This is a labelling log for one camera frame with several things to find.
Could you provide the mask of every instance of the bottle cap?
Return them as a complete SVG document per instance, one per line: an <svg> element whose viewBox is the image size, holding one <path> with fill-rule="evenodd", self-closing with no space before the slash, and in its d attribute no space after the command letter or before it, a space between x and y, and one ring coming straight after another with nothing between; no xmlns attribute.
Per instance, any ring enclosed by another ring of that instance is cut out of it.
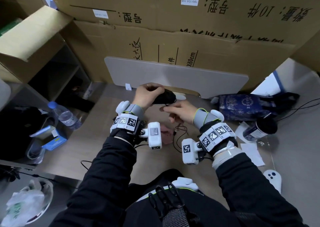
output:
<svg viewBox="0 0 320 227"><path fill-rule="evenodd" d="M48 107L51 108L51 109L54 109L57 107L57 103L55 101L51 101L48 103Z"/></svg>

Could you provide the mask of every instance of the pink cloth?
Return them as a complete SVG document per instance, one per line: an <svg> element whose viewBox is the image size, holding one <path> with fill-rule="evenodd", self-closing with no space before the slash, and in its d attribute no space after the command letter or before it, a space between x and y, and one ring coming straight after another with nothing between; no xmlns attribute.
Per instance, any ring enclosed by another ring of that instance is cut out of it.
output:
<svg viewBox="0 0 320 227"><path fill-rule="evenodd" d="M173 143L174 131L172 129L167 128L163 124L160 124L160 131L161 131L162 144Z"/></svg>

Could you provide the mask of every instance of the black mouse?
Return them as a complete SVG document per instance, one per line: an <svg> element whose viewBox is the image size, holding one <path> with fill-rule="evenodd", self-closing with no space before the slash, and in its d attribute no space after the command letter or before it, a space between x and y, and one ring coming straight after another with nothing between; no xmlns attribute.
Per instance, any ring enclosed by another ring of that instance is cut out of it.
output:
<svg viewBox="0 0 320 227"><path fill-rule="evenodd" d="M153 104L172 104L176 101L176 95L172 91L165 88L164 92L161 95L158 95L158 97L154 100Z"/></svg>

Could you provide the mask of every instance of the hand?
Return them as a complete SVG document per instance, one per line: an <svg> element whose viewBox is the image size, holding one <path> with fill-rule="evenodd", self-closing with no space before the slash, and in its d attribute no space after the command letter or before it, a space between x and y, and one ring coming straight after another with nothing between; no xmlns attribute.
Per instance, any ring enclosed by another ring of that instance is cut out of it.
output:
<svg viewBox="0 0 320 227"><path fill-rule="evenodd" d="M190 104L187 100L181 100L170 106L164 106L160 108L160 111L170 113L169 120L171 123L190 123L193 124L193 119L197 112L197 108Z"/></svg>
<svg viewBox="0 0 320 227"><path fill-rule="evenodd" d="M163 85L156 83L147 83L140 85L136 90L136 95L132 104L137 104L146 111L154 102L158 95L165 91Z"/></svg>

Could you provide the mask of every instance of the white game controller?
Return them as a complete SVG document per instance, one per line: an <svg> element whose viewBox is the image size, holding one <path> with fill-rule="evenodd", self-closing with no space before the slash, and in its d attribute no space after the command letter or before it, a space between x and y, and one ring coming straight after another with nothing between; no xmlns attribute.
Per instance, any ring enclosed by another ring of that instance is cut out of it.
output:
<svg viewBox="0 0 320 227"><path fill-rule="evenodd" d="M266 170L263 175L269 180L269 182L278 190L281 194L282 179L280 174L274 170Z"/></svg>

